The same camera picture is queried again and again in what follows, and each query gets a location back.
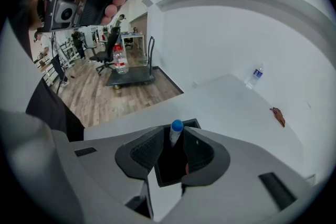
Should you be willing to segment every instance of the cart handle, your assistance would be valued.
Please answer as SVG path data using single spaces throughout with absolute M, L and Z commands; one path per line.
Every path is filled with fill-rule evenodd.
M 151 36 L 149 43 L 148 43 L 149 75 L 150 76 L 152 75 L 152 55 L 153 55 L 154 44 L 155 44 L 155 39 L 153 38 L 153 36 Z

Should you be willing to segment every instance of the person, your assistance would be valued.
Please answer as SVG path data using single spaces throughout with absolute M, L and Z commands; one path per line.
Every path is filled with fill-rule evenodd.
M 114 21 L 113 27 L 120 27 L 121 21 L 126 19 L 124 14 L 120 14 L 120 16 Z
M 49 37 L 44 35 L 43 33 L 35 32 L 34 35 L 35 39 L 41 41 L 41 45 L 43 47 L 42 55 L 48 56 L 52 66 L 54 67 L 55 71 L 59 75 L 59 78 L 62 80 L 61 87 L 65 87 L 69 84 L 68 78 L 65 76 L 63 67 L 61 66 L 61 62 L 59 60 L 58 56 L 58 44 L 57 42 L 54 42 L 53 45 L 51 45 L 51 40 Z
M 82 41 L 80 40 L 80 32 L 77 29 L 74 29 L 72 31 L 72 39 L 73 39 L 73 43 L 75 48 L 78 51 L 78 54 L 80 56 L 80 59 L 85 59 L 85 54 L 84 54 L 84 50 L 83 50 L 83 46 L 82 46 Z
M 96 33 L 92 32 L 91 34 L 92 34 L 92 41 L 93 42 L 97 42 L 97 40 L 96 40 Z
M 11 12 L 8 16 L 17 40 L 32 61 L 28 32 L 29 30 L 36 30 L 43 25 L 37 13 L 38 1 L 12 0 L 12 3 L 16 4 L 10 9 Z M 112 17 L 117 13 L 118 6 L 121 6 L 125 1 L 113 0 L 104 11 L 105 14 L 101 24 L 109 24 Z M 70 142 L 83 140 L 84 126 L 59 96 L 48 87 L 43 78 L 35 87 L 27 105 L 26 113 L 40 118 L 48 124 L 50 129 L 66 133 Z

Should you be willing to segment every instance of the water bottle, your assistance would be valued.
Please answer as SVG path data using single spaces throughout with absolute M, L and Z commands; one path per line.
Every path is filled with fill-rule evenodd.
M 246 87 L 252 90 L 254 86 L 257 84 L 257 81 L 261 78 L 264 73 L 264 65 L 261 64 L 259 68 L 255 69 L 250 79 L 246 83 Z
M 177 140 L 180 137 L 180 134 L 183 130 L 183 122 L 180 120 L 175 120 L 173 121 L 172 125 L 170 126 L 170 134 L 169 134 L 169 139 L 170 139 L 170 145 L 171 147 L 174 147 Z
M 118 74 L 126 74 L 129 70 L 125 52 L 119 44 L 113 48 L 114 66 Z

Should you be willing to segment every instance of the white tabletop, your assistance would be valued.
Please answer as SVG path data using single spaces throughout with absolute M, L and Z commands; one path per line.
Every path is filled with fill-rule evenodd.
M 128 33 L 125 35 L 121 35 L 121 38 L 131 38 L 131 37 L 144 37 L 144 34 L 139 34 L 139 33 Z
M 259 145 L 302 174 L 302 144 L 288 124 L 280 125 L 270 108 L 259 94 L 228 75 L 142 111 L 86 128 L 84 138 L 117 136 L 176 119 L 197 118 L 202 129 Z M 160 221 L 180 199 L 181 184 L 159 188 L 154 169 L 148 180 L 154 220 Z

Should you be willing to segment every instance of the black office chair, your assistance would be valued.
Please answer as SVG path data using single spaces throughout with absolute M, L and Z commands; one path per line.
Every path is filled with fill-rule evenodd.
M 133 38 L 125 38 L 124 42 L 125 42 L 125 48 L 131 47 L 131 49 L 133 49 Z
M 119 34 L 120 27 L 113 27 L 111 29 L 111 34 L 109 35 L 107 44 L 105 45 L 105 51 L 96 53 L 93 48 L 90 48 L 93 51 L 93 56 L 90 57 L 90 60 L 104 63 L 103 65 L 96 68 L 99 76 L 105 68 L 112 69 L 111 65 L 113 65 L 113 63 L 111 62 L 113 61 L 113 47 L 118 40 Z

